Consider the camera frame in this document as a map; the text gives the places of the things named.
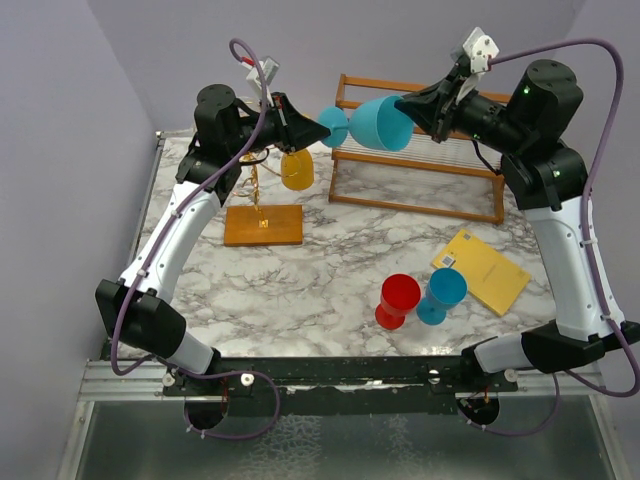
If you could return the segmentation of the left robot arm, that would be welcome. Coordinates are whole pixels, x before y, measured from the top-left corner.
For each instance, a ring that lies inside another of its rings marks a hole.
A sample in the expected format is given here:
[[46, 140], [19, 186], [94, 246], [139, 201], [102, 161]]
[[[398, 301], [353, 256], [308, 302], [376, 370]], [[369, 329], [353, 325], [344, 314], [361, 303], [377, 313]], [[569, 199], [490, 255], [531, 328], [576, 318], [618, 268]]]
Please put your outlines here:
[[297, 152], [331, 132], [283, 93], [265, 95], [254, 111], [223, 84], [198, 93], [194, 119], [196, 132], [157, 226], [119, 279], [101, 281], [95, 297], [113, 347], [124, 343], [186, 370], [189, 386], [206, 395], [220, 385], [220, 354], [191, 335], [170, 304], [185, 262], [232, 193], [241, 157], [270, 146]]

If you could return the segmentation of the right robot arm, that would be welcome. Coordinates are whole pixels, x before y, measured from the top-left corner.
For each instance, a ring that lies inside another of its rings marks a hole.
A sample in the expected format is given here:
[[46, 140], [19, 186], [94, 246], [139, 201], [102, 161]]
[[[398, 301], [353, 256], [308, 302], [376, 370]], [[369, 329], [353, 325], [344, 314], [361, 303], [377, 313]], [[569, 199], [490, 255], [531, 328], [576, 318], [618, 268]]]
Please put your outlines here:
[[639, 325], [625, 319], [606, 276], [591, 275], [602, 260], [592, 208], [582, 197], [588, 174], [582, 156], [561, 139], [583, 100], [575, 74], [554, 60], [536, 60], [502, 105], [477, 90], [463, 93], [462, 73], [454, 67], [395, 107], [436, 142], [457, 132], [500, 154], [499, 171], [533, 229], [556, 317], [464, 349], [461, 383], [481, 391], [507, 369], [568, 371], [638, 342]]

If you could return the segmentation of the yellow plastic goblet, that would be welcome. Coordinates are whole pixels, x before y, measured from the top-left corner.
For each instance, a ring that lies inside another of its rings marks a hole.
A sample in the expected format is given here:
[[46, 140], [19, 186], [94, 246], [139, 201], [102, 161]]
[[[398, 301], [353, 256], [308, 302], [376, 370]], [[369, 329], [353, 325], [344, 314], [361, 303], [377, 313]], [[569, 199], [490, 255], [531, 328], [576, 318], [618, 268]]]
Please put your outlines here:
[[292, 191], [303, 191], [314, 183], [314, 165], [308, 149], [284, 154], [280, 163], [283, 185]]

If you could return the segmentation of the red plastic goblet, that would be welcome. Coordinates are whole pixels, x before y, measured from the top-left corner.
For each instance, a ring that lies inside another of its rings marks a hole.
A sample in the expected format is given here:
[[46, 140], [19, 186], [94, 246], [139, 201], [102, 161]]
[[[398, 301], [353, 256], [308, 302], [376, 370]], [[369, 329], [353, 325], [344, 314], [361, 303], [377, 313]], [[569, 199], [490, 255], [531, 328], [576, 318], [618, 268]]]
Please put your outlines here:
[[422, 298], [419, 283], [406, 274], [389, 276], [381, 287], [380, 303], [375, 310], [375, 319], [384, 329], [400, 328]]

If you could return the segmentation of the blue plastic goblet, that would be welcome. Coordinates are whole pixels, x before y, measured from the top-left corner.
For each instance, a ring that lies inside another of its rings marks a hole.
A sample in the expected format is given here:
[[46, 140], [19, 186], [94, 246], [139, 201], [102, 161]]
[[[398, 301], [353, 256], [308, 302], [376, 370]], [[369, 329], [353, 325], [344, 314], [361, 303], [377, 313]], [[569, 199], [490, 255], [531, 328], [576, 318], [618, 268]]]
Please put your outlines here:
[[435, 270], [416, 307], [416, 315], [426, 325], [439, 325], [447, 313], [464, 300], [468, 292], [464, 276], [453, 268]]
[[340, 147], [350, 135], [365, 148], [396, 152], [410, 142], [414, 122], [395, 107], [401, 97], [397, 95], [367, 101], [357, 107], [347, 118], [338, 107], [323, 110], [317, 122], [330, 134], [322, 143], [330, 148]]

